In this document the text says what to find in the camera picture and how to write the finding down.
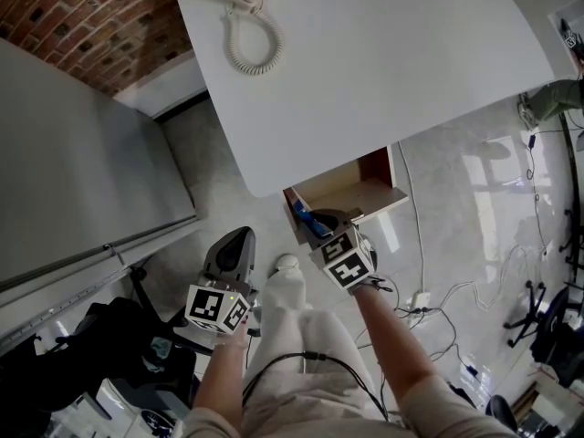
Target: gray floor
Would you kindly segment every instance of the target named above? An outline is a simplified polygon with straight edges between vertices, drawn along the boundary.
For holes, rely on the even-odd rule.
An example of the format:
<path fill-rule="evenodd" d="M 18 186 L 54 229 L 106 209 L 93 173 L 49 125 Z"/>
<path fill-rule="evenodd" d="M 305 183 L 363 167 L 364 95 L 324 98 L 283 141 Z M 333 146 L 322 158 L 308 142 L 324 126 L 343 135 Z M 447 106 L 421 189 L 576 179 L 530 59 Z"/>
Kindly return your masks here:
<path fill-rule="evenodd" d="M 541 130 L 558 128 L 557 120 L 541 126 Z M 278 256 L 297 254 L 308 281 L 308 302 L 314 308 L 333 310 L 356 338 L 364 325 L 354 300 L 334 288 L 310 262 L 308 251 L 298 247 L 280 198 L 255 198 L 247 191 L 211 101 L 168 121 L 164 129 L 204 225 L 201 232 L 149 261 L 146 289 L 156 308 L 166 317 L 173 314 L 184 303 L 209 246 L 224 233 L 249 225 L 257 236 L 256 285 L 263 286 Z M 505 320 L 522 316 L 526 280 L 543 280 L 551 288 L 547 301 L 568 280 L 564 256 L 558 253 L 567 234 L 563 212 L 572 199 L 566 146 L 561 134 L 550 133 L 537 135 L 533 150 L 541 232 L 547 247 L 543 255 L 534 193 L 527 179 L 527 169 L 533 169 L 528 137 L 516 115 L 515 100 L 509 99 L 402 142 L 420 216 L 423 285 L 431 293 L 430 305 L 439 306 L 452 287 L 464 282 L 474 281 L 479 293 L 477 303 L 473 286 L 463 287 L 444 309 L 456 326 L 460 355 L 477 367 L 482 386 L 464 371 L 455 349 L 436 362 L 446 379 L 465 387 L 479 403 L 487 398 L 484 390 L 493 393 L 505 388 L 511 380 L 509 372 L 529 345 L 524 341 L 510 349 L 506 345 L 509 334 L 502 329 Z M 396 147 L 393 155 L 397 184 L 412 196 Z M 380 271 L 398 285 L 401 306 L 406 307 L 407 299 L 422 286 L 412 200 L 360 230 L 374 241 L 380 252 Z M 499 287 L 500 297 L 491 306 Z M 395 304 L 393 294 L 388 298 Z M 199 339 L 201 334 L 195 331 L 190 329 L 189 336 Z M 413 333 L 428 353 L 444 350 L 454 336 L 442 315 L 428 317 Z M 358 345 L 367 343 L 364 333 Z M 381 374 L 372 349 L 361 353 L 379 385 Z M 202 359 L 197 371 L 203 373 L 204 366 Z M 516 370 L 513 375 L 521 377 L 523 373 Z M 387 403 L 391 408 L 391 397 Z"/>

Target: power plug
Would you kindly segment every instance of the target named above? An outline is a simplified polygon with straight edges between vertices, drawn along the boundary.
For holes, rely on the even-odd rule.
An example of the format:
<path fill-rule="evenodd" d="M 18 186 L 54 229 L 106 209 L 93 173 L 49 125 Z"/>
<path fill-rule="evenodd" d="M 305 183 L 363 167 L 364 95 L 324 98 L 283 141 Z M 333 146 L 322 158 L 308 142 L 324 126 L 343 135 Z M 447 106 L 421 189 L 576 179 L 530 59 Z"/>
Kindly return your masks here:
<path fill-rule="evenodd" d="M 422 309 L 428 308 L 430 306 L 430 292 L 417 292 L 412 297 L 412 303 L 410 304 L 410 311 L 414 311 L 415 309 Z M 422 317 L 422 313 L 420 315 L 410 315 L 408 317 L 408 325 L 412 327 Z"/>

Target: brick wall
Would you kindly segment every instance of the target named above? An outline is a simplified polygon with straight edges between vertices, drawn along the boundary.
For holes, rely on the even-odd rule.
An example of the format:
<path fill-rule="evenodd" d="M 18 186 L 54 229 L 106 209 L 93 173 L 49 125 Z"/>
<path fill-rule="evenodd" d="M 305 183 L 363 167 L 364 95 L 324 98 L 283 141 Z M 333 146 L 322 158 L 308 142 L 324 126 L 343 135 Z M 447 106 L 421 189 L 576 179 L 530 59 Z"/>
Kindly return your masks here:
<path fill-rule="evenodd" d="M 0 37 L 110 96 L 191 49 L 176 0 L 0 0 Z"/>

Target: beige sleeve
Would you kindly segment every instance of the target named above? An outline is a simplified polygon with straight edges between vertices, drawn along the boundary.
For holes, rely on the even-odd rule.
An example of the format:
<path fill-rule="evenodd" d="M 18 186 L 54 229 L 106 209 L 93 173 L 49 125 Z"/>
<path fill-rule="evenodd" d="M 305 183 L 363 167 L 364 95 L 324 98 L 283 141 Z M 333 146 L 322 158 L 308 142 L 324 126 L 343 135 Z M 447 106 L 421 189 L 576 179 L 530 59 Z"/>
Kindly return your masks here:
<path fill-rule="evenodd" d="M 197 407 L 184 421 L 182 438 L 240 438 L 240 436 L 217 412 Z"/>
<path fill-rule="evenodd" d="M 400 409 L 420 438 L 516 438 L 496 419 L 459 398 L 438 376 L 416 384 L 401 401 Z"/>

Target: white pants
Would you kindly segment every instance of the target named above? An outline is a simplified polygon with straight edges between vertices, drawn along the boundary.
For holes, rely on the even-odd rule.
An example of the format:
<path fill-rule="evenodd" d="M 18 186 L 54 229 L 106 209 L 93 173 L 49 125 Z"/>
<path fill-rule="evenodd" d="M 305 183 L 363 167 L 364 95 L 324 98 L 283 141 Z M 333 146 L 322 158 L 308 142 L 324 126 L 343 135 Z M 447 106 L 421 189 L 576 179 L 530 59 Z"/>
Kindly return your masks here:
<path fill-rule="evenodd" d="M 297 268 L 287 268 L 269 278 L 262 299 L 262 340 L 245 373 L 247 385 L 271 360 L 306 350 L 327 354 L 354 369 L 372 391 L 372 380 L 347 329 L 333 313 L 307 308 L 306 282 Z M 347 372 L 330 360 L 281 360 L 271 371 L 295 373 Z"/>

